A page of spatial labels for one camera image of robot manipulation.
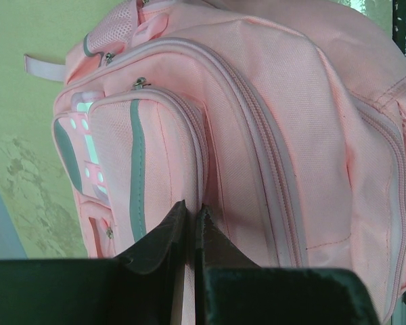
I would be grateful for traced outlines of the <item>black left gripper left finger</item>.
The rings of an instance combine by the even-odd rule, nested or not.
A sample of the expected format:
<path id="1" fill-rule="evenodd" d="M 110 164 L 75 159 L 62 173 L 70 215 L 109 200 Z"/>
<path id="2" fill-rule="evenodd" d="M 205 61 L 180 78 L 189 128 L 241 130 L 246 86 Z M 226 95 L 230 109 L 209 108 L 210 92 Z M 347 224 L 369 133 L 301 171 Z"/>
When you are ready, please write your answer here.
<path id="1" fill-rule="evenodd" d="M 0 324 L 180 324 L 187 216 L 110 259 L 0 260 Z"/>

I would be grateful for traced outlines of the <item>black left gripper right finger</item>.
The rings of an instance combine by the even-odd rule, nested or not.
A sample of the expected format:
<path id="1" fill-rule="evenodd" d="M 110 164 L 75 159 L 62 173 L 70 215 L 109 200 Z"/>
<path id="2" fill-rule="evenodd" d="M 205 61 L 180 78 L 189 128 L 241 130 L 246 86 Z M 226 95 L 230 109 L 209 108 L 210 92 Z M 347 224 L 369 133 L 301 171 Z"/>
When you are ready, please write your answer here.
<path id="1" fill-rule="evenodd" d="M 340 268 L 260 267 L 196 219 L 197 324 L 379 324 L 365 285 Z"/>

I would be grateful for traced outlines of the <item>pink student backpack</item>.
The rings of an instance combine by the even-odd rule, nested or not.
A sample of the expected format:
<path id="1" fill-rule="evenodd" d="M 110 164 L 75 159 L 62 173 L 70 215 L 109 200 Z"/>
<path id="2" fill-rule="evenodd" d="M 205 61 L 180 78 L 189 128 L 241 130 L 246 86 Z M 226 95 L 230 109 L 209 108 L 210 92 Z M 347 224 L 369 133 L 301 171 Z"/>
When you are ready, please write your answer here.
<path id="1" fill-rule="evenodd" d="M 406 57 L 331 1 L 124 1 L 53 64 L 52 133 L 90 257 L 178 201 L 261 266 L 406 291 Z"/>

